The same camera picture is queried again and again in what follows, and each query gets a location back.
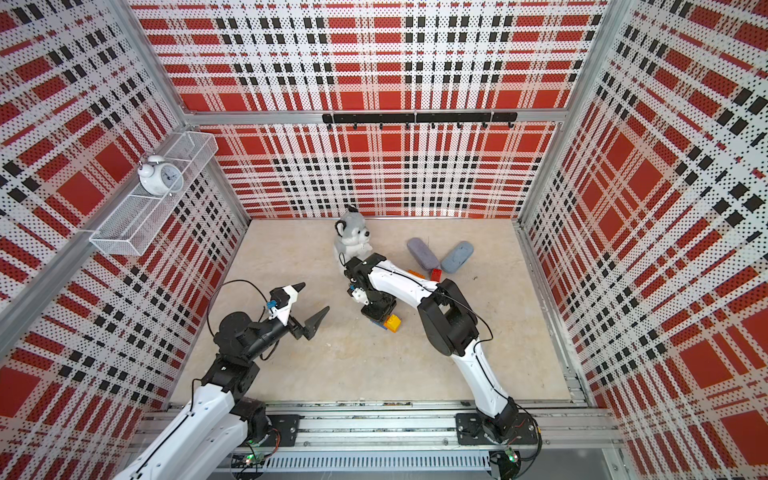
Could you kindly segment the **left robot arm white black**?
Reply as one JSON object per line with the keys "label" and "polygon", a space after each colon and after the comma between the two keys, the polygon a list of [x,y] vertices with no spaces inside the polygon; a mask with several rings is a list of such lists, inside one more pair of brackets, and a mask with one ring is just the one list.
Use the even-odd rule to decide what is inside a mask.
{"label": "left robot arm white black", "polygon": [[238,311],[225,316],[214,335],[216,357],[189,402],[117,479],[206,479],[238,446],[268,434],[263,402],[246,397],[259,373],[256,360],[290,334],[313,339],[328,306],[301,323],[291,315],[305,284],[270,291],[268,317],[254,321]]}

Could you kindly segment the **yellow lego brick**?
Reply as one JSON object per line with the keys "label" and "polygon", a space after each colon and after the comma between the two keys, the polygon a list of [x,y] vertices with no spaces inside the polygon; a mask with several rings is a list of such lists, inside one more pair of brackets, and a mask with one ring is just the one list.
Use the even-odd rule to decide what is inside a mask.
{"label": "yellow lego brick", "polygon": [[401,325],[402,320],[395,314],[389,315],[388,318],[383,322],[384,328],[392,333],[398,332]]}

